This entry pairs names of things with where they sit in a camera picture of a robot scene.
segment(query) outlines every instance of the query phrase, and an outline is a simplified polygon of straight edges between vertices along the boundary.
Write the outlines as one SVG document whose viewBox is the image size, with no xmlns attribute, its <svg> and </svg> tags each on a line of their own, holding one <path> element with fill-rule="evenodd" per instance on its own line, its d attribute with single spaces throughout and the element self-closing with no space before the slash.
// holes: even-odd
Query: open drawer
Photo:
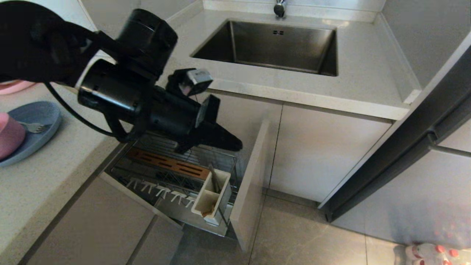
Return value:
<svg viewBox="0 0 471 265">
<path fill-rule="evenodd" d="M 255 230 L 256 221 L 260 215 L 263 180 L 267 166 L 266 161 L 270 161 L 267 157 L 269 156 L 268 129 L 269 121 L 264 120 L 260 126 L 250 159 L 241 180 L 238 180 L 237 174 L 232 172 L 232 170 L 235 170 L 236 159 L 234 156 L 215 152 L 209 158 L 189 160 L 190 163 L 195 165 L 200 163 L 205 167 L 207 165 L 203 165 L 203 160 L 204 163 L 211 163 L 211 159 L 219 159 L 221 155 L 227 156 L 228 160 L 226 161 L 229 161 L 231 157 L 234 159 L 232 167 L 220 161 L 214 163 L 215 169 L 232 173 L 231 185 L 220 192 L 221 197 L 227 198 L 228 202 L 222 200 L 224 205 L 217 209 L 222 215 L 222 222 L 219 225 L 211 224 L 200 215 L 191 212 L 192 207 L 189 205 L 189 200 L 198 195 L 198 189 L 202 188 L 204 181 L 198 180 L 198 177 L 189 176 L 181 178 L 179 176 L 175 177 L 172 174 L 169 176 L 168 172 L 164 172 L 165 174 L 163 175 L 157 175 L 155 173 L 155 166 L 145 161 L 142 163 L 142 161 L 130 159 L 129 152 L 132 152 L 133 149 L 148 148 L 148 145 L 145 143 L 136 142 L 128 144 L 114 157 L 110 166 L 105 171 L 121 185 L 127 186 L 128 190 L 133 192 L 133 195 L 137 194 L 141 197 L 143 199 L 141 200 L 142 202 L 146 201 L 156 211 L 172 219 L 220 236 L 225 236 L 228 229 L 233 229 L 241 249 L 247 251 L 253 239 L 252 235 Z M 167 146 L 166 149 L 169 152 L 171 147 Z M 193 153 L 191 152 L 192 150 L 190 150 L 188 156 L 194 154 L 195 150 L 193 150 Z M 184 193 L 186 196 L 177 196 L 179 193 Z"/>
</svg>

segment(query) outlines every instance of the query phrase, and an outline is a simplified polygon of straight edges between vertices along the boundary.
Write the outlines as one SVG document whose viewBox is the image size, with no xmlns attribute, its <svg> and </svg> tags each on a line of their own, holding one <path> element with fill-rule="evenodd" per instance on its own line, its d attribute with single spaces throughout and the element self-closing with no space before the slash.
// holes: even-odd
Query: blue plate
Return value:
<svg viewBox="0 0 471 265">
<path fill-rule="evenodd" d="M 27 131 L 20 147 L 7 158 L 0 160 L 0 167 L 20 162 L 39 150 L 57 132 L 61 122 L 59 108 L 56 104 L 48 101 L 23 105 L 8 112 L 8 114 L 19 122 L 45 124 L 46 129 L 41 133 Z"/>
</svg>

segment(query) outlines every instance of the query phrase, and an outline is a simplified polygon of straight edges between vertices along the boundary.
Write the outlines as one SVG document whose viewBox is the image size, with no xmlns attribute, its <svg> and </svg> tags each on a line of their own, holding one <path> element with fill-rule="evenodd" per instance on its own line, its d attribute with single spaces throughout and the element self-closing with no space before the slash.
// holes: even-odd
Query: countertop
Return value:
<svg viewBox="0 0 471 265">
<path fill-rule="evenodd" d="M 102 115 L 77 103 L 76 95 L 54 85 L 84 117 L 109 130 Z M 59 103 L 43 84 L 0 96 L 0 112 L 47 100 Z M 117 146 L 73 118 L 62 106 L 62 124 L 43 148 L 0 168 L 0 264 L 16 264 L 72 195 Z"/>
<path fill-rule="evenodd" d="M 191 58 L 228 18 L 308 27 L 337 28 L 339 76 L 330 77 L 256 66 Z M 162 75 L 175 69 L 208 69 L 211 88 L 295 102 L 364 115 L 401 119 L 402 104 L 374 26 L 369 23 L 205 10 L 177 29 L 179 43 Z M 109 129 L 103 116 L 77 103 L 76 96 L 58 85 L 64 99 L 84 117 Z M 56 103 L 44 85 L 0 96 L 0 112 L 23 104 Z M 0 168 L 0 264 L 16 264 L 47 225 L 118 142 L 101 135 L 60 107 L 63 122 L 50 142 L 24 161 Z"/>
<path fill-rule="evenodd" d="M 227 19 L 317 27 L 337 30 L 337 77 L 190 57 Z M 176 69 L 209 70 L 214 90 L 277 99 L 321 108 L 382 117 L 403 118 L 409 105 L 402 103 L 382 50 L 375 26 L 366 22 L 290 17 L 204 10 L 176 29 L 178 44 L 163 76 Z"/>
</svg>

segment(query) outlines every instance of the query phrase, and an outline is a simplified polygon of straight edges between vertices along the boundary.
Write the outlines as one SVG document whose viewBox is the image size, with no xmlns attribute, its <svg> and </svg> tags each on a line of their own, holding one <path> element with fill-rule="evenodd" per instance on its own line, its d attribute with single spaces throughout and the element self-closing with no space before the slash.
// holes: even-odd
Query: faucet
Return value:
<svg viewBox="0 0 471 265">
<path fill-rule="evenodd" d="M 276 5 L 273 8 L 273 11 L 276 14 L 277 19 L 286 18 L 286 2 L 288 0 L 276 0 Z"/>
</svg>

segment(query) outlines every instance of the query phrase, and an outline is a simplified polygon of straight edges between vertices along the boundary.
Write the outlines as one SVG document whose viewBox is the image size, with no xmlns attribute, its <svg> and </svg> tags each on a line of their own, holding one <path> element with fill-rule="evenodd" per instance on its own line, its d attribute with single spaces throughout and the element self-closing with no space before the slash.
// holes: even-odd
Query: gray tile floor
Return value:
<svg viewBox="0 0 471 265">
<path fill-rule="evenodd" d="M 402 265 L 404 247 L 334 227 L 309 202 L 268 191 L 252 251 L 185 226 L 172 265 Z"/>
</svg>

